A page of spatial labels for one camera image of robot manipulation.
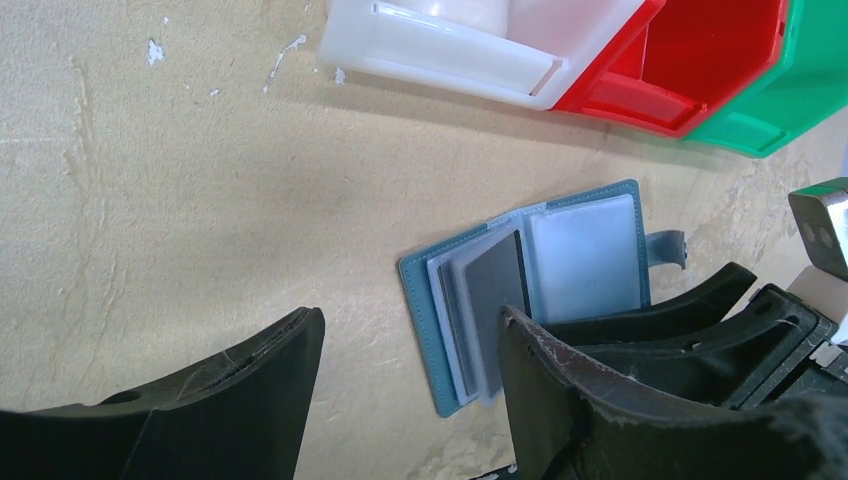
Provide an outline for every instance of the stain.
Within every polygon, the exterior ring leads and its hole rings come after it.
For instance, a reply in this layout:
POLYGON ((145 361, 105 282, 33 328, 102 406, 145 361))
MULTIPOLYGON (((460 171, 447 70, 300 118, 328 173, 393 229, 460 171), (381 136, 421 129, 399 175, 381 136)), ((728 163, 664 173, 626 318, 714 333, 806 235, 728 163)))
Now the stain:
POLYGON ((474 478, 513 461, 508 458, 512 442, 508 429, 500 431, 497 415, 502 409, 479 405, 466 407, 453 419, 454 434, 431 444, 423 458, 407 471, 407 480, 474 478))
POLYGON ((70 61, 80 83, 74 128, 77 141, 63 157, 66 178, 73 183, 76 197, 76 219, 71 232, 76 268, 69 283, 60 290, 57 345, 51 349, 49 362, 54 381, 59 372, 65 376, 79 374, 80 380, 91 373, 127 281, 120 252, 110 241, 111 188, 100 164, 102 150, 97 140, 88 66, 76 57, 70 61), (91 342, 88 355, 80 357, 80 341, 91 342), (86 363, 68 365, 70 357, 85 359, 86 363))

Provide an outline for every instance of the black plastic part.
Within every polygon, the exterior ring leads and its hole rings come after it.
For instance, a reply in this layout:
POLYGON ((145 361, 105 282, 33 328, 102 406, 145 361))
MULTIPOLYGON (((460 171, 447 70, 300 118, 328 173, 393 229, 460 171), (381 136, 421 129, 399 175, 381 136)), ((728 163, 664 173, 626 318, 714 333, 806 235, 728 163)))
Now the black plastic part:
POLYGON ((546 327, 571 345, 641 342, 687 335, 720 322, 756 280, 756 275, 744 267, 728 263, 704 283, 666 302, 546 327))
POLYGON ((558 338, 646 385, 738 409, 761 404, 836 329, 794 296, 767 285, 742 312, 688 335, 590 346, 558 338))
POLYGON ((848 397, 848 383, 845 383, 844 380, 839 380, 824 370, 810 366, 801 370, 799 373, 800 375, 797 378, 792 378, 790 381, 776 388, 766 401, 771 402, 778 398, 806 397, 823 394, 848 397))
POLYGON ((101 404, 0 411, 4 478, 292 478, 324 338, 301 308, 101 404))
POLYGON ((848 476, 846 399, 795 398, 746 411, 713 407, 628 378, 515 309, 505 311, 501 329, 518 464, 518 472, 503 478, 848 476))

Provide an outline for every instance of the stitching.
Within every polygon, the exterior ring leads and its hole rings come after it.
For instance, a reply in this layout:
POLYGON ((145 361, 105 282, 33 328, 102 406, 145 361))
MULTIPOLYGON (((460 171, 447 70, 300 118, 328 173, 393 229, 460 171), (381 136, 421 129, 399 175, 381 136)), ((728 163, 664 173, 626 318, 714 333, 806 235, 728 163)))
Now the stitching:
POLYGON ((603 195, 605 193, 609 193, 613 190, 618 190, 618 189, 626 189, 628 191, 628 193, 634 193, 633 192, 633 185, 615 185, 615 186, 607 187, 607 188, 604 188, 604 189, 601 189, 601 190, 598 190, 598 191, 595 191, 595 192, 587 193, 587 194, 584 194, 584 195, 578 195, 576 197, 567 198, 567 199, 559 201, 559 202, 549 202, 549 203, 547 203, 547 205, 549 205, 551 207, 561 207, 561 206, 565 206, 565 205, 571 205, 571 204, 577 203, 579 201, 588 200, 590 198, 594 198, 594 197, 597 197, 597 196, 600 196, 600 195, 603 195))
MULTIPOLYGON (((639 197, 639 192, 636 191, 633 194, 634 200, 638 200, 637 205, 639 205, 639 208, 637 211, 641 212, 642 199, 639 197)), ((642 277, 639 282, 641 283, 642 290, 642 306, 647 307, 651 303, 651 285, 650 278, 648 277, 648 252, 646 251, 647 245, 645 245, 645 226, 642 224, 641 215, 636 215, 636 228, 638 230, 636 232, 636 244, 639 248, 639 275, 642 277), (645 265, 642 265, 642 259, 645 259, 645 265)))
MULTIPOLYGON (((411 266, 411 264, 417 265, 417 264, 423 262, 426 257, 438 255, 438 254, 444 252, 445 250, 451 249, 451 248, 459 245, 460 243, 464 242, 465 240, 467 240, 469 238, 472 238, 472 237, 479 235, 480 233, 482 233, 482 232, 475 232, 475 233, 470 234, 470 235, 464 235, 464 236, 456 239, 455 241, 448 243, 447 245, 444 245, 444 246, 442 246, 442 247, 440 247, 436 250, 433 250, 433 251, 427 252, 427 253, 419 254, 420 256, 418 258, 414 258, 414 259, 410 260, 408 262, 408 264, 403 267, 404 275, 406 277, 411 277, 411 274, 409 273, 409 267, 411 266)), ((432 375, 430 375, 430 378, 433 380, 433 383, 435 384, 435 387, 436 387, 436 397, 439 401, 439 404, 442 407, 446 407, 444 405, 444 403, 446 401, 445 398, 444 398, 444 388, 443 388, 442 383, 439 379, 439 376, 435 374, 436 365, 435 365, 434 359, 432 358, 432 352, 431 352, 431 349, 430 349, 430 337, 429 337, 429 335, 427 335, 426 329, 424 328, 424 325, 423 325, 424 322, 423 322, 422 315, 421 315, 421 307, 418 303, 418 296, 415 294, 415 289, 409 289, 409 294, 410 294, 411 299, 412 299, 412 305, 415 308, 415 323, 419 327, 419 335, 421 336, 421 339, 424 341, 424 349, 427 352, 426 358, 427 358, 427 363, 430 364, 430 372, 432 373, 432 375)))

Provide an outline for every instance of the card holder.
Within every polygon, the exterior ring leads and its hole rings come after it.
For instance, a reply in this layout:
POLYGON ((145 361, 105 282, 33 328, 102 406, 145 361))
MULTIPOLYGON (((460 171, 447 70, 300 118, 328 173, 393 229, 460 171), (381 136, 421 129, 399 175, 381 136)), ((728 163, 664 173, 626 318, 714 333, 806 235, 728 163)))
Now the card holder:
POLYGON ((649 257, 685 265, 682 233, 672 233, 650 242, 671 253, 649 253, 638 184, 628 180, 514 210, 403 257, 401 279, 439 414, 477 398, 491 404, 501 391, 500 307, 548 324, 648 306, 649 257))

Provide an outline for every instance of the textured surface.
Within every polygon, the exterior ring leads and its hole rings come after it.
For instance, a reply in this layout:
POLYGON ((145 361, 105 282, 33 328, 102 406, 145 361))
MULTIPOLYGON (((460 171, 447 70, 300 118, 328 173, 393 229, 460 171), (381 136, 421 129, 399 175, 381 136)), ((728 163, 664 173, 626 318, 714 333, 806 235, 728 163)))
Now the textured surface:
POLYGON ((838 174, 846 112, 762 162, 683 149, 352 72, 338 85, 313 53, 323 15, 0 5, 0 406, 94 403, 320 306, 298 478, 471 477, 512 459, 503 402, 437 417, 401 253, 632 177, 646 228, 690 238, 655 300, 729 260, 783 286, 806 266, 786 195, 838 174))

